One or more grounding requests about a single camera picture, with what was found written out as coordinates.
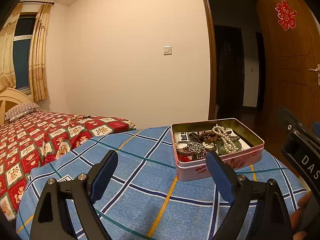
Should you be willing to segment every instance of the wooden door frame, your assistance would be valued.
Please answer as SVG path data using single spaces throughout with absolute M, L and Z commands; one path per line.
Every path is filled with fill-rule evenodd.
M 208 36 L 209 36 L 209 51 L 210 51 L 210 95 L 209 95 L 209 114 L 208 120 L 214 119 L 216 108 L 216 87 L 217 87 L 217 57 L 216 44 L 214 36 L 213 20 L 210 10 L 209 0 L 203 0 L 204 10 L 207 18 Z

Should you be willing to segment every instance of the open door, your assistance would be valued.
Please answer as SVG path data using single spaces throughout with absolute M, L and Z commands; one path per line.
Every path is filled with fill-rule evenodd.
M 320 121 L 320 87 L 315 69 L 320 63 L 320 35 L 303 0 L 258 0 L 266 54 L 266 87 L 260 135 L 266 150 L 282 162 L 286 133 L 276 112 L 288 108 L 306 127 Z

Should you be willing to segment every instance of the screw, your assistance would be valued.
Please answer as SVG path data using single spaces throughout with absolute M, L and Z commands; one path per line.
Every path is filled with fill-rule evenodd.
M 277 185 L 277 182 L 274 180 L 274 179 L 270 179 L 269 180 L 269 183 L 271 184 L 271 185 Z
M 247 177 L 244 176 L 243 174 L 240 174 L 240 175 L 238 175 L 238 179 L 239 179 L 240 181 L 245 181 L 245 180 L 247 179 Z
M 79 180 L 84 180 L 86 177 L 87 177 L 87 175 L 85 175 L 84 173 L 78 175 Z
M 55 181 L 54 178 L 50 178 L 50 179 L 48 179 L 47 182 L 48 182 L 49 185 L 52 185 L 54 183 L 54 181 Z

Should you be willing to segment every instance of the blue gripper pad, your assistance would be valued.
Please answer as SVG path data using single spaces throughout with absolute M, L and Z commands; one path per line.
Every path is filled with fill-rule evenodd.
M 220 159 L 215 152 L 208 152 L 205 158 L 207 168 L 216 184 L 218 191 L 220 192 L 221 197 L 225 201 L 228 201 L 230 205 L 232 205 L 235 200 L 235 196 L 233 194 L 233 185 L 221 167 L 221 164 L 225 164 L 221 160 L 221 163 L 219 163 L 219 161 L 213 155 Z
M 114 152 L 110 156 L 110 158 L 106 161 L 106 163 L 102 166 L 99 174 L 97 175 L 96 179 L 92 183 L 90 200 L 93 204 L 97 200 L 100 200 L 102 198 L 102 195 L 105 192 L 110 182 L 110 179 L 116 170 L 117 165 L 118 165 L 118 154 Z
M 316 136 L 320 139 L 320 123 L 315 121 L 312 125 L 312 130 Z

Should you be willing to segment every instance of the yellow stripe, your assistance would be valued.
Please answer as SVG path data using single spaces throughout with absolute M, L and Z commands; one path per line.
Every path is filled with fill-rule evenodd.
M 250 168 L 251 168 L 251 171 L 254 171 L 254 168 L 253 168 L 253 165 L 252 165 L 252 164 L 250 165 Z M 255 173 L 252 173 L 252 175 L 253 175 L 253 180 L 254 180 L 254 181 L 257 181 L 256 174 L 255 174 Z
M 169 189 L 167 197 L 165 198 L 165 200 L 164 200 L 164 202 L 162 204 L 162 207 L 161 207 L 161 209 L 160 209 L 160 211 L 159 211 L 159 213 L 158 213 L 158 215 L 156 217 L 156 220 L 153 222 L 152 227 L 151 227 L 149 233 L 147 234 L 147 236 L 151 237 L 153 235 L 153 233 L 155 232 L 155 230 L 156 230 L 156 228 L 158 226 L 158 223 L 160 222 L 160 219 L 161 219 L 161 217 L 162 217 L 162 215 L 164 213 L 164 210 L 167 207 L 167 204 L 169 202 L 169 198 L 172 195 L 172 192 L 174 190 L 174 187 L 176 186 L 177 181 L 178 181 L 178 177 L 175 177 L 173 182 L 172 182 L 172 184 L 171 184 L 171 187 Z
M 24 225 L 28 224 L 33 219 L 33 215 L 29 217 L 29 219 L 24 223 Z M 17 233 L 19 233 L 23 229 L 23 225 L 18 229 Z
M 135 137 L 137 134 L 139 134 L 140 132 L 142 132 L 145 129 L 140 130 L 139 132 L 137 132 L 134 136 L 130 137 L 128 140 L 126 140 L 118 149 L 121 149 L 128 141 L 130 141 L 133 137 Z M 26 224 L 28 224 L 32 219 L 33 219 L 34 214 L 28 218 L 28 220 L 24 223 L 24 225 L 22 225 L 18 230 L 17 233 L 19 233 L 21 231 L 21 229 L 23 229 L 23 226 L 25 226 Z

